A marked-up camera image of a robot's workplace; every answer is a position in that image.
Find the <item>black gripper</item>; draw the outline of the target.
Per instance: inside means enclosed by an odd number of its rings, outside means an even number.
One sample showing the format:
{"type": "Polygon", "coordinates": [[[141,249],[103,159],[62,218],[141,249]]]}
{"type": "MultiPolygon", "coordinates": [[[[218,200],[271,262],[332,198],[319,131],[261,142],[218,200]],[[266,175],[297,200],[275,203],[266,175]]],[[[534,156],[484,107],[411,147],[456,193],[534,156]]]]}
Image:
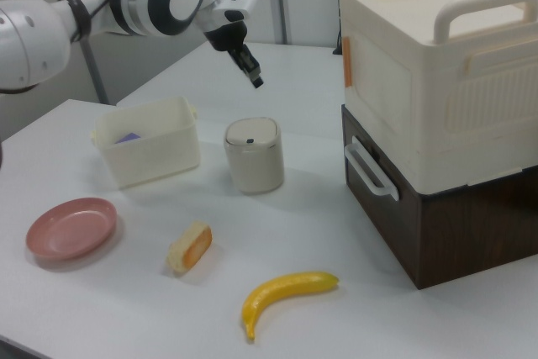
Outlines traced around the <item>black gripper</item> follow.
{"type": "Polygon", "coordinates": [[[243,21],[226,24],[218,29],[204,33],[216,51],[228,51],[229,56],[240,70],[249,78],[254,88],[261,87],[261,67],[257,59],[244,44],[247,27],[243,21]]]}

